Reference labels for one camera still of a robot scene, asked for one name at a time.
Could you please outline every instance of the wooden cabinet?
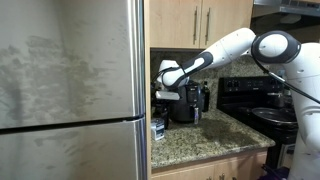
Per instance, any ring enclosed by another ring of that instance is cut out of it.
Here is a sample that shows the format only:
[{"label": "wooden cabinet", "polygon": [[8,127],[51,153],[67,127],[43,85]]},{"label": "wooden cabinet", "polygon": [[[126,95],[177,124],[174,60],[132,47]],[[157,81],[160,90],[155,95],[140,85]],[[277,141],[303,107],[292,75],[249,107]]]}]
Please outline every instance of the wooden cabinet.
[{"label": "wooden cabinet", "polygon": [[150,46],[204,49],[250,26],[253,0],[150,0]]},{"label": "wooden cabinet", "polygon": [[256,180],[262,174],[266,151],[247,152],[222,159],[153,170],[152,180]]}]

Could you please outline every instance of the oven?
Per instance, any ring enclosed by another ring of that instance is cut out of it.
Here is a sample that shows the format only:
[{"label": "oven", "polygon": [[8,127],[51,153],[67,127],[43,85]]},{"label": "oven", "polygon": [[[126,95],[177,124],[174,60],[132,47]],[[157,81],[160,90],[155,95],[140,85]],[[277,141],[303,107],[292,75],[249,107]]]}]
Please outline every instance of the oven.
[{"label": "oven", "polygon": [[[290,168],[298,132],[292,106],[274,103],[272,95],[282,91],[282,84],[269,76],[224,77],[218,84],[217,109],[275,141],[276,145],[268,148],[266,159],[266,165],[272,169]],[[257,108],[285,110],[292,123],[270,123],[252,113]]]}]

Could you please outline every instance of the small bottle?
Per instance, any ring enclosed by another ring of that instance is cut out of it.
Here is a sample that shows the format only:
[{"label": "small bottle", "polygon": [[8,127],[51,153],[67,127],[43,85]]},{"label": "small bottle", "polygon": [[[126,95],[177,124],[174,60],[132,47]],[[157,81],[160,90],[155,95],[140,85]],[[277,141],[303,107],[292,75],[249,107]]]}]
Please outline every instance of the small bottle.
[{"label": "small bottle", "polygon": [[203,87],[201,89],[201,93],[203,95],[203,108],[202,112],[207,112],[209,110],[209,102],[210,102],[210,90],[208,88],[208,82],[203,82]]}]

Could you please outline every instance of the refrigerator door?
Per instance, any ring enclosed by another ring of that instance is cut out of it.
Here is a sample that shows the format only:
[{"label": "refrigerator door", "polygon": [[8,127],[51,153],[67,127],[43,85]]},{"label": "refrigerator door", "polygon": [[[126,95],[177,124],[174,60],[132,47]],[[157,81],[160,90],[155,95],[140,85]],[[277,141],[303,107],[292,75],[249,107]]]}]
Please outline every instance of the refrigerator door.
[{"label": "refrigerator door", "polygon": [[142,0],[1,0],[0,129],[141,117]]},{"label": "refrigerator door", "polygon": [[0,136],[0,179],[144,180],[144,119]]}]

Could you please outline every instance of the granite countertop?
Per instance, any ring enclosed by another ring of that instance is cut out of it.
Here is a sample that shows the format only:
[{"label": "granite countertop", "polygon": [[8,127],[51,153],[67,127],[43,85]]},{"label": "granite countertop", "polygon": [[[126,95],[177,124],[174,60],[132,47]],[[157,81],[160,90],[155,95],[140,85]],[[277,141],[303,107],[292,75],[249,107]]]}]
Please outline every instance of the granite countertop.
[{"label": "granite countertop", "polygon": [[227,114],[203,113],[199,124],[170,122],[161,140],[152,140],[151,167],[185,162],[274,146],[275,142]]}]

